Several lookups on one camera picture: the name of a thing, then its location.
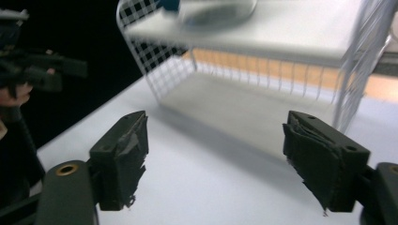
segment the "screw hole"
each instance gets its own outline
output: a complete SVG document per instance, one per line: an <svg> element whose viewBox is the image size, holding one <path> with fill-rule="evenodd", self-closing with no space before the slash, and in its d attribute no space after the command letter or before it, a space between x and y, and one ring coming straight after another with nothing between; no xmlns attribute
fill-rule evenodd
<svg viewBox="0 0 398 225"><path fill-rule="evenodd" d="M353 147L353 146L347 146L346 149L348 149L350 151L357 151L357 148Z"/></svg>
<svg viewBox="0 0 398 225"><path fill-rule="evenodd" d="M76 164L69 164L69 165L65 165L61 168L59 168L56 171L56 174L58 176L66 176L66 175L70 175L72 173L75 173L77 171L78 166Z"/></svg>
<svg viewBox="0 0 398 225"><path fill-rule="evenodd" d="M61 169L61 172L62 172L62 173L68 173L68 172L71 172L72 170L73 170L73 167L68 166L68 167L62 168L62 169Z"/></svg>

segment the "white wire basket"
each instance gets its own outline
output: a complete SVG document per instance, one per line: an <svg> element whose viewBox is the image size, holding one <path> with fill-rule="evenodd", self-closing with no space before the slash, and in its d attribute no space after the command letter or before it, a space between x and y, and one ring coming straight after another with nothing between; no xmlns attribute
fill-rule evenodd
<svg viewBox="0 0 398 225"><path fill-rule="evenodd" d="M194 29L158 1L121 0L116 20L162 106L282 152L290 110L347 130L395 9L395 0L259 0L245 22Z"/></svg>

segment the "white shelf surface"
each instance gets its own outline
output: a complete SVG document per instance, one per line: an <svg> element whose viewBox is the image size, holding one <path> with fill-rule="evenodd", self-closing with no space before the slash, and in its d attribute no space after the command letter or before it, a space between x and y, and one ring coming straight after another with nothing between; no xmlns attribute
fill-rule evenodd
<svg viewBox="0 0 398 225"><path fill-rule="evenodd" d="M216 30L184 27L176 17L159 10L129 25L125 35L167 45L340 67L351 44L361 3L361 0L259 0L247 21Z"/></svg>
<svg viewBox="0 0 398 225"><path fill-rule="evenodd" d="M289 111L306 112L330 125L334 112L334 106L321 99L204 73L193 73L163 97L161 105L282 161L281 127Z"/></svg>

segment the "white tabletop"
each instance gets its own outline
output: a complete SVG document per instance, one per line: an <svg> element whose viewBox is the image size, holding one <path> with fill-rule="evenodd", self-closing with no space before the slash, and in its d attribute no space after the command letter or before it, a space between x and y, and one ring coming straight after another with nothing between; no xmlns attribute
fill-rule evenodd
<svg viewBox="0 0 398 225"><path fill-rule="evenodd" d="M351 44L361 2L259 0L247 21L210 30L182 26L176 17L159 10L130 25L125 33L131 38L168 45L223 49L339 67Z"/></svg>
<svg viewBox="0 0 398 225"><path fill-rule="evenodd" d="M120 117L141 110L149 116L150 149L137 201L121 212L99 212L100 224L359 224L360 205L353 214L323 217L287 163L178 118L157 104L143 79L40 148L44 167L88 160L89 149ZM397 114L397 105L362 101L348 135L374 151L372 166L398 161Z"/></svg>

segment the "white table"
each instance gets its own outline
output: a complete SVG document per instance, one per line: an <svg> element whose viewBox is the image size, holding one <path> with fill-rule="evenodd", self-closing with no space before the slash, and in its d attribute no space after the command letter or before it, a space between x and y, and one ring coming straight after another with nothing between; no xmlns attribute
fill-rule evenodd
<svg viewBox="0 0 398 225"><path fill-rule="evenodd" d="M121 116L141 110L149 116L150 149L137 201L121 212L99 212L100 224L359 224L359 204L353 214L323 217L287 163L178 118L158 105L144 80L40 148L44 167L88 160L89 149ZM371 166L398 161L397 114L398 105L362 101L348 135L374 151Z"/></svg>

